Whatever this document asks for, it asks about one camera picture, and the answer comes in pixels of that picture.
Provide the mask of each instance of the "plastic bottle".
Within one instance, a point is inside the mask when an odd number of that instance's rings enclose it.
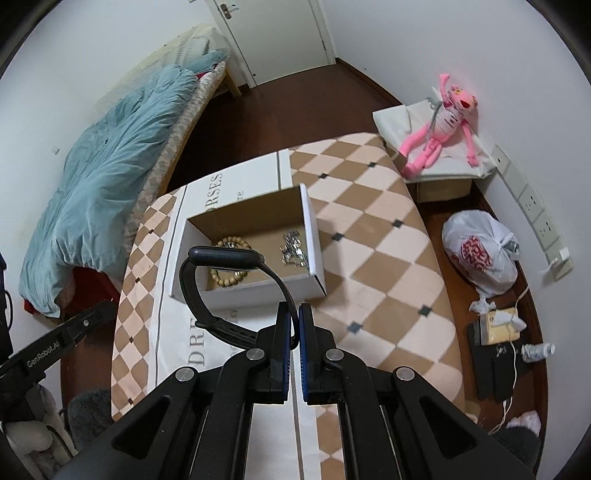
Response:
[[[548,358],[554,353],[556,346],[553,343],[539,343],[538,345],[526,344],[521,347],[521,356],[523,361],[527,364],[539,362],[544,358]]]

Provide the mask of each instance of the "checkered cushion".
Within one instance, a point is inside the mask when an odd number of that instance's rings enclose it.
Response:
[[[314,322],[368,365],[414,368],[463,409],[452,309],[435,252],[404,181],[374,134],[290,151],[320,229],[328,296]],[[336,406],[316,407],[323,480],[344,479]]]
[[[129,256],[115,325],[111,368],[111,413],[121,418],[148,391],[148,329],[154,307],[152,293],[170,225],[176,192],[159,197],[144,213]]]

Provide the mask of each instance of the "open box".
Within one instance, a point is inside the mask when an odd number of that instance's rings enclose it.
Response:
[[[288,230],[300,233],[309,269],[283,264],[281,248]],[[281,277],[295,301],[326,296],[318,225],[306,187],[300,185],[231,203],[187,218],[181,236],[171,296],[183,301],[178,272],[189,248],[216,245],[228,236],[239,236],[265,256],[267,265]],[[197,268],[197,288],[211,310],[252,307],[282,301],[273,280],[260,270],[251,271],[238,285],[220,287],[208,268]]]

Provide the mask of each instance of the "electrical outlet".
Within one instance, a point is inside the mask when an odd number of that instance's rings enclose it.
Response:
[[[495,143],[495,146],[492,149],[491,157],[495,159],[496,167],[498,168],[499,173],[504,175],[509,168],[509,165],[511,165],[511,159],[499,146],[499,144]]]
[[[516,199],[519,198],[521,193],[525,190],[525,187],[528,186],[527,178],[523,175],[523,172],[515,162],[511,162],[503,175],[503,179],[505,180],[507,188],[509,188]]]
[[[531,185],[525,187],[525,190],[520,195],[519,205],[530,223],[534,223],[534,220],[538,218],[542,213],[542,210],[544,210],[542,197]]]
[[[550,265],[552,260],[560,256],[560,251],[565,247],[566,244],[564,243],[564,237],[560,235],[558,239],[554,241],[552,245],[550,245],[549,249],[546,250],[546,259],[548,260],[548,265]],[[555,265],[550,271],[552,272],[552,275],[554,275],[554,279],[559,280],[573,268],[573,257],[570,257],[566,262]]]
[[[544,210],[533,225],[535,235],[538,237],[542,249],[548,250],[548,247],[556,242],[556,239],[560,236],[554,218],[548,210]]]

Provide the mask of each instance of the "charging cable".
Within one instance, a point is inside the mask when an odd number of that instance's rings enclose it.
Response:
[[[509,330],[509,325],[511,324],[511,322],[513,321],[513,318],[515,317],[515,314],[517,313],[517,304],[519,303],[519,301],[525,297],[525,295],[529,292],[530,290],[530,286],[527,285],[527,288],[521,293],[521,295],[519,295],[517,297],[517,300],[515,301],[515,305],[513,307],[513,314],[511,315],[511,320],[509,320],[509,322],[506,324],[507,325],[507,331],[509,332],[509,338],[511,338],[511,331]],[[513,377],[513,387],[511,388],[511,397],[509,398],[509,405],[507,406],[507,401],[503,401],[503,418],[501,420],[501,423],[499,423],[497,426],[495,426],[490,432],[489,434],[493,434],[498,432],[499,430],[501,430],[503,428],[503,425],[505,424],[505,421],[507,420],[507,414],[509,413],[509,410],[511,409],[511,406],[513,405],[513,393],[515,393],[515,384],[517,383],[517,350],[515,349],[515,345],[513,344],[512,341],[509,341],[511,344],[511,348],[513,349],[513,372],[515,374],[515,376]]]
[[[566,262],[568,259],[570,258],[570,252],[569,252],[569,248],[568,247],[564,247],[561,248],[558,252],[558,256],[556,258],[553,258],[550,261],[550,264],[548,265],[548,268],[545,268],[544,270],[542,270],[540,273],[548,273],[550,270],[552,270],[556,265],[562,265],[564,262]]]

